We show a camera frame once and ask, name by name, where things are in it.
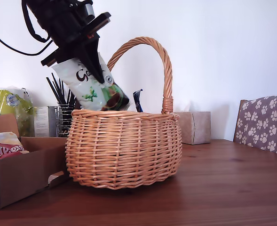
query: woven handle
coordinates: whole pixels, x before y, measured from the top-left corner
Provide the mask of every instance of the woven handle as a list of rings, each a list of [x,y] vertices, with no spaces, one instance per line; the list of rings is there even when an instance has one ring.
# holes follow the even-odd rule
[[[131,39],[124,45],[122,45],[115,54],[111,57],[108,62],[109,70],[111,71],[119,58],[127,52],[127,50],[131,49],[134,46],[139,44],[146,44],[152,46],[160,55],[160,58],[163,62],[163,67],[165,71],[165,84],[163,89],[163,103],[162,103],[162,114],[169,114],[173,112],[173,97],[172,97],[172,64],[170,61],[170,57],[167,54],[165,48],[157,42],[155,39],[150,37],[137,37]]]

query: wicker basket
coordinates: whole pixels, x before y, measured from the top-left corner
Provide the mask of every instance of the wicker basket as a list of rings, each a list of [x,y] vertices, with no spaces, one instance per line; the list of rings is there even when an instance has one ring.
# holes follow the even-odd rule
[[[182,155],[179,116],[173,114],[172,66],[166,50],[154,39],[130,40],[112,56],[118,59],[139,44],[152,46],[165,73],[162,114],[130,111],[74,110],[67,139],[70,176],[96,188],[135,188],[164,181],[176,173]]]

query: snack bag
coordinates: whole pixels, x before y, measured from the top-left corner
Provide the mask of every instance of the snack bag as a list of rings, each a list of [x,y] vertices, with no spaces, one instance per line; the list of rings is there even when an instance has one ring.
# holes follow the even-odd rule
[[[100,84],[87,68],[73,58],[53,66],[76,96],[84,109],[94,111],[127,110],[129,98],[114,82],[111,72],[99,53],[100,65],[103,71],[104,84]]]
[[[33,106],[25,91],[21,89],[0,89],[0,115],[15,115],[21,137],[34,136]]]
[[[29,153],[18,140],[15,133],[0,133],[0,158],[6,158],[12,155]]]

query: paw print pattern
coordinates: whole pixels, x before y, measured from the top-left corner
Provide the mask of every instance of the paw print pattern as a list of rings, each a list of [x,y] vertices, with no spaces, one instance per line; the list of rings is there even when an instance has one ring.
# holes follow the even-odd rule
[[[245,145],[246,144],[246,140],[247,140],[247,137],[244,136],[243,139],[242,139],[242,143]]]
[[[276,143],[274,143],[274,141],[272,140],[271,142],[268,143],[268,149],[272,152],[275,150],[276,147]]]
[[[266,105],[263,106],[263,107],[262,107],[262,110],[261,110],[261,114],[264,115],[265,113],[267,113],[267,108],[268,108],[268,106],[266,106]]]
[[[273,109],[275,107],[275,104],[277,103],[276,98],[274,98],[273,100],[270,101],[270,108]]]
[[[244,132],[248,130],[248,124],[244,126]]]
[[[255,109],[259,109],[260,107],[261,107],[261,100],[259,100],[259,101],[256,103]]]
[[[254,128],[251,127],[251,129],[250,129],[249,132],[248,132],[248,135],[253,136],[255,133],[256,133],[255,127],[254,127]]]
[[[238,119],[238,121],[237,121],[237,127],[240,128],[241,126],[243,126],[243,121],[241,119]]]
[[[243,135],[242,131],[237,132],[237,138],[239,140],[242,139],[242,135]]]
[[[261,129],[261,127],[262,127],[262,121],[259,120],[256,125],[257,125],[257,129]]]
[[[268,134],[263,133],[263,134],[261,134],[260,141],[264,144],[267,142],[267,138],[268,138]]]
[[[251,121],[256,121],[257,118],[258,118],[257,113],[253,112],[252,117],[251,117]]]
[[[277,130],[277,128],[275,127],[275,125],[270,126],[270,130],[269,130],[270,136],[275,135],[276,130]]]
[[[272,111],[271,118],[272,118],[272,121],[277,121],[277,111]]]
[[[243,104],[243,110],[246,110],[248,106],[249,106],[249,102],[245,102],[245,103]]]
[[[263,125],[262,125],[262,126],[264,127],[264,129],[268,127],[268,122],[269,122],[268,119],[266,119],[266,120],[264,121],[264,123],[263,123]]]
[[[257,143],[257,141],[260,139],[260,135],[255,135],[254,137],[253,137],[253,143]]]
[[[251,119],[251,114],[250,114],[250,112],[245,112],[244,118],[246,119],[246,121],[250,121],[250,119]]]

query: cardboard box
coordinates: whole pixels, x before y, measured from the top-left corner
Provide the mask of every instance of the cardboard box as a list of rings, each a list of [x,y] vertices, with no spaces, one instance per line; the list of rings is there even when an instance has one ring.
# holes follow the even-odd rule
[[[19,136],[14,115],[0,116],[0,132]],[[20,140],[30,153],[0,158],[0,208],[68,178],[65,138],[21,137]]]
[[[180,116],[182,142],[189,145],[210,143],[210,112],[175,112]]]

